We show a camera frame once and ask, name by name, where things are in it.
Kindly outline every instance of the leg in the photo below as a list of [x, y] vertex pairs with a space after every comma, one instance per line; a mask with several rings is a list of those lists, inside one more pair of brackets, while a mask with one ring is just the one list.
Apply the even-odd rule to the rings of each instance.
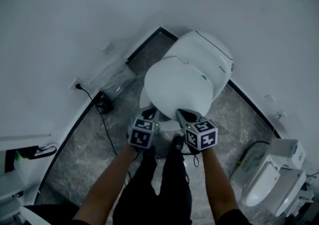
[[113, 213], [113, 224], [150, 224], [157, 196], [151, 185], [157, 166], [154, 154], [145, 153], [140, 167], [123, 190]]
[[160, 188], [160, 204], [166, 221], [191, 224], [191, 192], [186, 180], [184, 158], [181, 153], [183, 138], [174, 138], [172, 149], [164, 165]]

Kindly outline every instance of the black shoe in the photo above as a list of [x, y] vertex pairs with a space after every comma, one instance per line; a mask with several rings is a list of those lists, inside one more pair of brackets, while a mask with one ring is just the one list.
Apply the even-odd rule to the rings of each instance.
[[148, 150], [143, 152], [143, 159], [154, 158], [155, 157], [155, 147], [152, 145]]
[[179, 150], [181, 151], [184, 146], [184, 137], [177, 135], [174, 137], [173, 141], [171, 142], [171, 151]]

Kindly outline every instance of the gray marble floor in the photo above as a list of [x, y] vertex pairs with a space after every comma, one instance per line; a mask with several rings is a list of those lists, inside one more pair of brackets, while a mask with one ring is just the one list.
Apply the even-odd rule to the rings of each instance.
[[[131, 117], [139, 108], [139, 96], [148, 68], [159, 61], [173, 41], [159, 33], [129, 64], [137, 79], [115, 101], [115, 110], [104, 116], [109, 134], [117, 151], [126, 144], [126, 130]], [[218, 145], [215, 147], [218, 159], [227, 176], [236, 168], [243, 151], [251, 143], [270, 141], [272, 132], [255, 111], [230, 87], [226, 86], [213, 102], [207, 117], [219, 127]], [[158, 153], [168, 152], [172, 136], [179, 132], [161, 132], [155, 146]], [[73, 133], [50, 171], [45, 184], [77, 205], [81, 205], [90, 187], [113, 160], [114, 154], [106, 136], [101, 117], [93, 107]], [[193, 197], [191, 219], [194, 225], [213, 224], [213, 217], [205, 191], [204, 170], [201, 155], [199, 167], [193, 164], [193, 157], [185, 157], [185, 166], [190, 179]], [[139, 167], [141, 157], [130, 167], [132, 175]], [[152, 185], [159, 193], [164, 159], [158, 159]], [[39, 202], [45, 199], [45, 190]], [[276, 219], [262, 205], [248, 208], [239, 203], [240, 209], [255, 225], [274, 224]], [[108, 219], [112, 224], [112, 215]]]

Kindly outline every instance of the black pants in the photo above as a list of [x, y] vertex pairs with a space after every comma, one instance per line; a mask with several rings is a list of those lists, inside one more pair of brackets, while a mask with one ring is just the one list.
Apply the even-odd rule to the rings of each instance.
[[144, 158], [122, 192], [113, 213], [113, 224], [191, 224], [192, 199], [183, 161], [179, 150], [170, 152], [157, 196], [151, 185], [156, 160]]

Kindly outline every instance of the toilet lid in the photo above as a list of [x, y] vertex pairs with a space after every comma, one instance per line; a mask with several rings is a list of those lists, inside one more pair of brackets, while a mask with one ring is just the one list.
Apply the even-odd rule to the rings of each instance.
[[187, 60], [170, 57], [155, 63], [146, 73], [145, 90], [152, 104], [170, 119], [177, 109], [190, 109], [205, 116], [211, 106], [210, 80]]

